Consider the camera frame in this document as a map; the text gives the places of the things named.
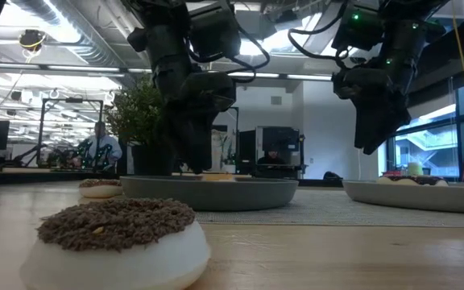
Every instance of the fluorescent light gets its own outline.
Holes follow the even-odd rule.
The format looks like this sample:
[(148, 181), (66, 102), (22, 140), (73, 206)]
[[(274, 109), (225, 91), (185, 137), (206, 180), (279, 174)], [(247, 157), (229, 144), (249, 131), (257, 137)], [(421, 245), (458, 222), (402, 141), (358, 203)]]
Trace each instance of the fluorescent light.
[(119, 73), (119, 68), (103, 68), (90, 66), (72, 66), (72, 65), (48, 65), (52, 70), (73, 71), (73, 72), (100, 72), (100, 73)]
[(456, 111), (456, 104), (448, 105), (445, 108), (441, 108), (439, 110), (435, 110), (429, 114), (425, 114), (423, 116), (418, 117), (421, 120), (430, 120), (432, 118), (441, 117), (446, 114), (451, 114)]
[(129, 73), (152, 73), (152, 70), (149, 68), (129, 68)]
[(256, 76), (261, 77), (261, 78), (277, 78), (277, 77), (279, 77), (279, 74), (278, 73), (257, 72)]
[(330, 81), (331, 76), (314, 76), (314, 75), (287, 75), (289, 80), (300, 81)]
[(254, 73), (253, 72), (233, 72), (229, 74), (231, 77), (253, 77)]
[[(231, 77), (252, 77), (254, 76), (253, 72), (233, 72), (229, 74)], [(278, 78), (279, 74), (278, 73), (264, 73), (264, 72), (258, 72), (255, 74), (256, 77), (258, 78)]]
[(37, 64), (9, 64), (0, 63), (0, 68), (14, 68), (14, 69), (40, 69)]

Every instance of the ceiling light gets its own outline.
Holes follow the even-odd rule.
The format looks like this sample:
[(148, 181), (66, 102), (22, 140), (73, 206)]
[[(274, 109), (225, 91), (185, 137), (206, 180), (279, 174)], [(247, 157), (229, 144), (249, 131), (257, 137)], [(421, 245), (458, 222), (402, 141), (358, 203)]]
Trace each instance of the ceiling light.
[(314, 75), (287, 75), (289, 80), (300, 81), (330, 81), (331, 76), (314, 76)]
[(129, 68), (129, 73), (152, 73), (152, 70), (149, 68)]
[[(264, 73), (264, 72), (258, 72), (255, 74), (259, 78), (277, 78), (279, 77), (278, 73)], [(252, 77), (254, 76), (253, 72), (233, 72), (229, 74), (231, 77)]]
[(100, 73), (119, 73), (119, 68), (104, 68), (91, 66), (72, 66), (72, 65), (48, 65), (49, 69), (72, 71), (72, 72), (100, 72)]
[(8, 64), (0, 63), (0, 68), (12, 68), (12, 69), (40, 69), (37, 64)]

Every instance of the brown granules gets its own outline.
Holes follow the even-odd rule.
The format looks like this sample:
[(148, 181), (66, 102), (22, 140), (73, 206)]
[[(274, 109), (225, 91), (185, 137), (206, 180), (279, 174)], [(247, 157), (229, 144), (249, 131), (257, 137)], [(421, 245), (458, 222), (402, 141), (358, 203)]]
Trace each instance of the brown granules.
[(57, 243), (65, 250), (121, 251), (181, 232), (194, 218), (193, 210), (179, 201), (110, 200), (64, 209), (38, 231), (43, 242)]
[(88, 179), (88, 180), (83, 180), (80, 183), (80, 187), (93, 187), (93, 186), (98, 186), (98, 185), (115, 185), (115, 186), (121, 186), (121, 181), (120, 180), (96, 180), (96, 179)]

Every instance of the blue shirt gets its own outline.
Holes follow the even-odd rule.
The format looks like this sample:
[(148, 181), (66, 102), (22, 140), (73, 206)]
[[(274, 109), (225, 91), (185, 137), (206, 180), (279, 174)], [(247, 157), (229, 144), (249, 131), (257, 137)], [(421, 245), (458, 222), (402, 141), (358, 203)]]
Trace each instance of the blue shirt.
[[(89, 142), (92, 142), (93, 144), (90, 146), (89, 149), (89, 155), (91, 157), (94, 157), (96, 155), (96, 136), (90, 136), (88, 138)], [(118, 140), (116, 140), (114, 137), (111, 137), (109, 135), (103, 135), (103, 137), (100, 138), (100, 144), (99, 147), (102, 148), (105, 145), (109, 144), (112, 146), (112, 150), (110, 151), (109, 157), (113, 157), (114, 160), (118, 160), (122, 156), (122, 151), (119, 146)]]

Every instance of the potted plant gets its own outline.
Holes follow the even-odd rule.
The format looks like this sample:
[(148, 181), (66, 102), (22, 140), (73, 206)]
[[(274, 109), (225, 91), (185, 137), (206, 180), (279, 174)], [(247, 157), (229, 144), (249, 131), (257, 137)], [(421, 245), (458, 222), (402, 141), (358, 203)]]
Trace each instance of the potted plant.
[(160, 121), (162, 97), (147, 77), (138, 80), (135, 87), (121, 89), (114, 106), (106, 108), (110, 131), (133, 144), (134, 174), (170, 176), (174, 154), (164, 141)]

